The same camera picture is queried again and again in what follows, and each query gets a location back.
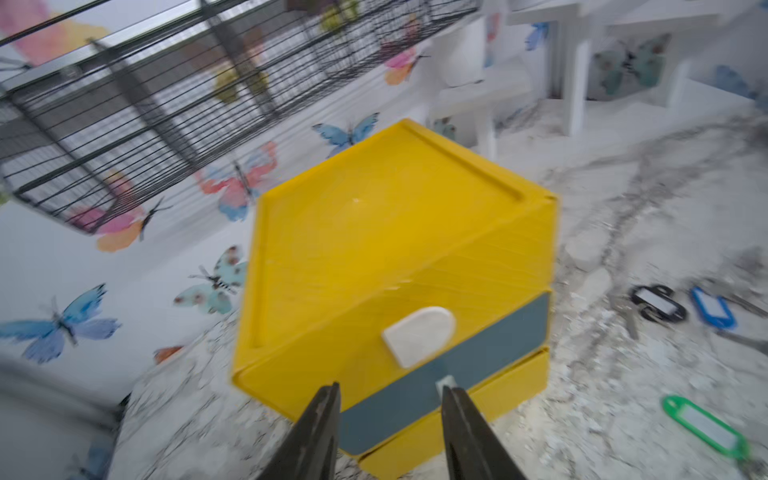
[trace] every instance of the blue butterfly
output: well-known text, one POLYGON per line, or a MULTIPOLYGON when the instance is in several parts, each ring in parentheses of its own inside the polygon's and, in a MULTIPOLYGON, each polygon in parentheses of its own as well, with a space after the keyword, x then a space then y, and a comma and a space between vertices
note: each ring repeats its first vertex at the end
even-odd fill
POLYGON ((233 245, 227 248, 216 262, 213 275, 200 267, 202 275, 190 275, 190 278, 202 278, 208 280, 210 284, 189 287, 176 295, 174 305, 197 305, 203 312, 228 313, 232 310, 232 302, 225 292, 235 293, 234 288, 245 284, 248 262, 240 262, 242 257, 240 248, 233 245))
POLYGON ((731 67, 726 65, 715 67, 715 87, 732 94, 751 98, 755 101, 755 106, 761 111, 768 111, 768 94, 750 89, 744 78, 731 67))
POLYGON ((112 446, 104 441, 91 443, 91 447, 88 449, 88 464, 85 467, 75 465, 74 468, 78 473, 70 475, 68 480, 104 480, 107 478, 113 450, 112 446))
POLYGON ((107 291, 104 284, 91 289, 70 303, 59 315, 55 310, 51 320, 16 320, 0 323, 0 338, 13 338, 16 342, 35 341, 24 351, 24 358, 37 363, 46 363, 58 358, 64 350, 64 337, 77 346, 78 337, 108 339, 120 328, 115 319, 91 320, 100 313, 98 307, 107 291))
POLYGON ((336 148, 331 150, 328 155, 328 158, 331 158, 333 155, 365 140, 368 134, 373 131, 373 126, 376 125, 377 121, 379 121, 379 112, 363 119, 354 130, 350 128, 349 131, 344 131, 328 124, 313 125, 312 129, 319 133, 320 137, 328 140, 329 144, 336 145, 336 148))
POLYGON ((539 22, 531 24, 533 31, 525 38, 525 50, 531 51, 544 44, 544 40, 549 36, 549 24, 547 22, 539 22))

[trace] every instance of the key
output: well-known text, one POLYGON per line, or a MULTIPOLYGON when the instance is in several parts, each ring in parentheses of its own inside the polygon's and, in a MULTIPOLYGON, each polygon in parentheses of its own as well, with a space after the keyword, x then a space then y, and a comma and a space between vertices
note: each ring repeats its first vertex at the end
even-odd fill
POLYGON ((737 335, 736 333, 727 332, 726 330, 717 330, 717 335, 722 336, 724 339, 728 339, 732 342, 748 346, 751 349, 755 349, 763 355, 768 356, 768 340, 755 340, 745 336, 737 335))

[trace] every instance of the green key tag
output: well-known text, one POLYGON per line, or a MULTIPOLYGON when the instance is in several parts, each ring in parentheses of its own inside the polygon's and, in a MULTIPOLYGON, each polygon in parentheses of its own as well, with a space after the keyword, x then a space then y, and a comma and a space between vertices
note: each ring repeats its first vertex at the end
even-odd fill
POLYGON ((667 396, 661 406, 667 415, 726 457, 749 458, 750 447, 743 435, 689 399, 667 396))

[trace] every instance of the pink butterfly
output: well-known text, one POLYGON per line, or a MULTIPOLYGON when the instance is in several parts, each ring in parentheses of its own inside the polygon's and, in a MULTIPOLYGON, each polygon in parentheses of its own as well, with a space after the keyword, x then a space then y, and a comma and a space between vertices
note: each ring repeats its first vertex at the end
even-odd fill
POLYGON ((389 85, 398 85, 404 80, 408 80, 413 68, 416 67, 416 62, 420 58, 421 56, 416 54, 415 47, 411 47, 390 58, 384 64, 388 67, 387 71, 384 72, 384 81, 389 85))
POLYGON ((235 163, 235 171, 225 175, 210 174, 204 180, 201 171, 195 172, 197 185, 204 194, 210 195, 224 190, 219 198, 219 211, 230 221, 245 220, 248 204, 259 195, 258 188, 267 186, 264 175, 277 166, 275 142, 268 142, 256 149, 243 168, 235 163))
MULTIPOLYGON (((128 199, 131 195, 133 184, 123 174, 112 172, 106 181, 119 197, 128 199)), ((109 253, 128 248, 137 238, 142 238, 144 228, 154 213, 166 210, 158 208, 159 206, 160 203, 148 214, 139 206, 105 222, 96 230, 96 234, 100 236, 96 240, 96 248, 109 253)), ((91 229, 105 214, 99 207, 73 207, 69 210, 69 221, 80 228, 91 229)))

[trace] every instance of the drawer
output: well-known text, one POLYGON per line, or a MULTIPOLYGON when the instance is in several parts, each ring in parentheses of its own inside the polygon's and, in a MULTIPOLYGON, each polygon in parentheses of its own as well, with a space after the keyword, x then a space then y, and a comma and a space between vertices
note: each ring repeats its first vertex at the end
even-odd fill
MULTIPOLYGON (((511 366, 469 390, 489 422, 513 410, 547 386, 549 348, 511 366)), ((398 478, 444 450, 440 411, 430 413, 368 455, 360 468, 382 480, 398 478)))
POLYGON ((467 391, 541 348, 548 292, 341 412, 339 448, 363 455, 440 407, 435 383, 448 375, 467 391))

